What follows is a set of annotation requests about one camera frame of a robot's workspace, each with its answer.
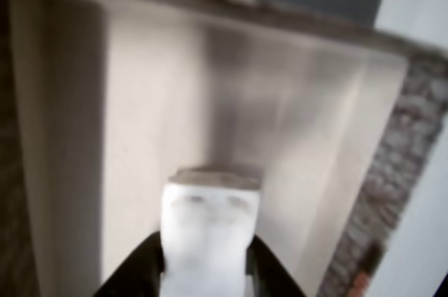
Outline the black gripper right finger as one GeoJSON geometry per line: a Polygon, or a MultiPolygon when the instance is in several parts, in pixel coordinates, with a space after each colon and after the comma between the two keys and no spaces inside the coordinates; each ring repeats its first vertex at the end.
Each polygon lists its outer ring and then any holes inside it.
{"type": "Polygon", "coordinates": [[[254,236],[246,252],[246,274],[252,276],[254,296],[305,297],[271,249],[254,236]]]}

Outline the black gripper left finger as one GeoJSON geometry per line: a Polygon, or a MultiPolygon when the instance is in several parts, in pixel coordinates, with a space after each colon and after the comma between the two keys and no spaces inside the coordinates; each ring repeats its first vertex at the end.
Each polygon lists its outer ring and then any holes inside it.
{"type": "Polygon", "coordinates": [[[159,296],[164,270],[165,260],[158,231],[150,234],[131,252],[94,296],[159,296]]]}

